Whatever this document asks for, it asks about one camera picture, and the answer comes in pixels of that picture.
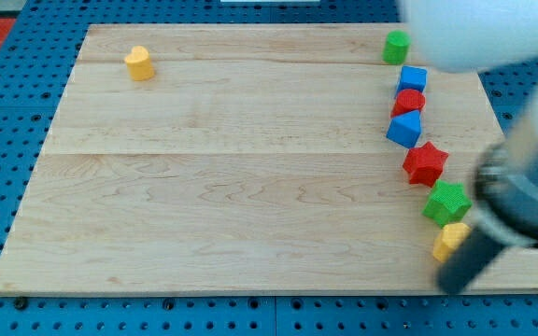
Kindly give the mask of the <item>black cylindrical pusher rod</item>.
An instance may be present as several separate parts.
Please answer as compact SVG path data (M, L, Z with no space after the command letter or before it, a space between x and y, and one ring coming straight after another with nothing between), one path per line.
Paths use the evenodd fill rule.
M472 229L437 271L437 286L447 295L461 294L506 247L480 227Z

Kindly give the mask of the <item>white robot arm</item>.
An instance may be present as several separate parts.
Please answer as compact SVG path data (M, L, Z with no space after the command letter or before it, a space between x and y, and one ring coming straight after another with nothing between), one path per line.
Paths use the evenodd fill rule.
M448 73L538 58L538 1L402 1L413 44ZM538 248L538 90L474 173L478 220L441 266L437 286L461 293L505 248Z

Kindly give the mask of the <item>dark grey tool mount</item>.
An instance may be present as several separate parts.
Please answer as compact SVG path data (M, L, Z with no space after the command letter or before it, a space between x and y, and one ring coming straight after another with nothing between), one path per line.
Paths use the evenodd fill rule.
M538 248L538 143L516 139L482 154L474 174L475 227L500 249Z

